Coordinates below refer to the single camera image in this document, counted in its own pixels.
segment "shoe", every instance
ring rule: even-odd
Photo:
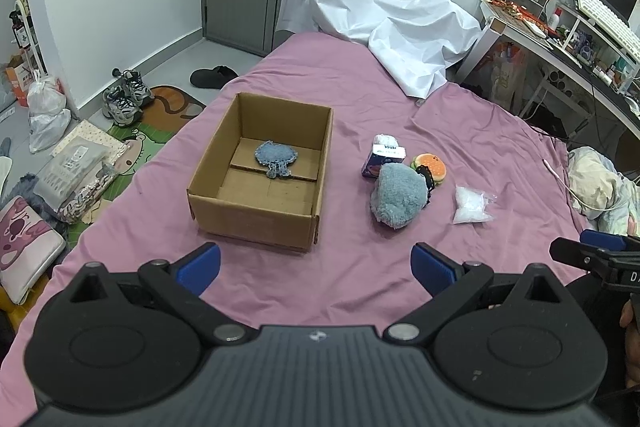
[[[142,119],[142,110],[127,96],[122,86],[108,87],[102,92],[102,114],[113,118],[118,127],[126,127]]]
[[[145,107],[154,101],[154,94],[151,89],[146,87],[146,84],[142,81],[142,75],[136,70],[126,70],[124,73],[120,73],[119,69],[112,71],[113,76],[116,76],[122,80],[122,88],[126,95],[135,103],[138,107]]]
[[[204,89],[222,89],[231,82],[238,74],[226,66],[216,66],[212,70],[196,70],[191,73],[190,83],[194,87]]]

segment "gray sneaker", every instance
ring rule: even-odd
[[[122,87],[138,107],[145,107],[154,101],[154,94],[146,87],[142,81],[142,75],[136,70],[127,70],[122,74]]]
[[[121,86],[108,87],[102,92],[102,114],[113,118],[118,127],[126,127],[142,119],[142,110],[129,100]]]

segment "open cardboard box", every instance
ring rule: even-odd
[[[191,216],[206,232],[308,251],[318,241],[333,119],[330,107],[236,94],[187,188]],[[298,152],[289,178],[270,180],[256,161],[267,140]]]

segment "baseboard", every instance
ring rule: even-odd
[[[160,66],[160,64],[166,62],[188,47],[193,46],[200,40],[202,40],[202,28],[199,28],[194,32],[180,37],[168,46],[162,48],[159,51],[156,51],[156,53],[149,55],[142,62],[133,66],[131,69],[139,71],[140,74],[144,76],[150,71],[155,70],[158,66]],[[91,99],[87,100],[80,107],[78,107],[77,115],[81,120],[89,118],[93,113],[100,110],[100,108],[102,107],[102,92],[107,87],[112,86],[114,82],[116,82],[115,78],[112,82],[104,86],[100,91],[96,92],[91,97]]]

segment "floor mat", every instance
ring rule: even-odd
[[[142,121],[129,127],[114,125],[109,130],[111,136],[129,143],[130,147],[116,162],[115,166],[120,176],[109,185],[100,201],[92,206],[80,223],[69,226],[69,250],[76,246],[80,234],[95,222],[111,201],[122,194],[130,184],[133,174],[205,107],[202,102],[177,87],[158,86],[153,87],[151,91],[156,99],[150,106],[145,107]]]

